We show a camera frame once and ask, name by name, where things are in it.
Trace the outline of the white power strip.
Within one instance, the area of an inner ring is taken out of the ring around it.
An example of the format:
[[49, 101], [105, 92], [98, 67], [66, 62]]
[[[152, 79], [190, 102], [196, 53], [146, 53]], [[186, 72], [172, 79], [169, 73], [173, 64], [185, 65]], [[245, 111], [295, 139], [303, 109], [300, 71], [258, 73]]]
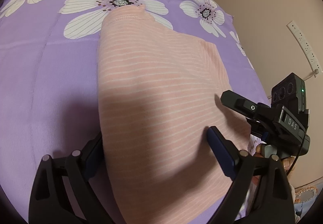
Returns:
[[316, 57], [312, 46], [307, 41], [307, 38], [299, 28], [299, 26], [295, 23], [295, 21], [291, 21], [287, 24], [287, 28], [290, 30], [294, 38], [297, 40], [299, 46], [301, 47], [310, 67], [312, 70], [312, 76], [317, 77], [322, 73], [322, 68], [319, 63], [318, 58]]

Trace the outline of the purple floral bed sheet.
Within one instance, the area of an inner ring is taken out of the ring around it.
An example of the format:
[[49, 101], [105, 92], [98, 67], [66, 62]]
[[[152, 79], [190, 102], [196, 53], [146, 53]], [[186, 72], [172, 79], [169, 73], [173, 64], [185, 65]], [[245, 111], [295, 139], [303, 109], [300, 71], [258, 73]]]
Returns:
[[[214, 43], [232, 89], [255, 102], [267, 97], [249, 59], [234, 40], [233, 17], [216, 37], [180, 9], [185, 0], [140, 0], [175, 31]], [[41, 157], [82, 148], [99, 129], [96, 50], [99, 32], [69, 35], [75, 18], [101, 19], [95, 0], [4, 0], [1, 6], [1, 188], [28, 219]]]

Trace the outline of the pink striped knit garment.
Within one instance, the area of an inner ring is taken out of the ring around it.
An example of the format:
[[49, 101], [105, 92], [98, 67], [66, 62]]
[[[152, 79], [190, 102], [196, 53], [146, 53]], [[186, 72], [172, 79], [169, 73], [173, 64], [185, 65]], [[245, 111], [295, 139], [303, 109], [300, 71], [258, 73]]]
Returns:
[[219, 98], [229, 90], [215, 44], [157, 23], [143, 6], [109, 13], [98, 49], [107, 170], [126, 223], [189, 223], [227, 192], [207, 141], [216, 126], [239, 149], [250, 126]]

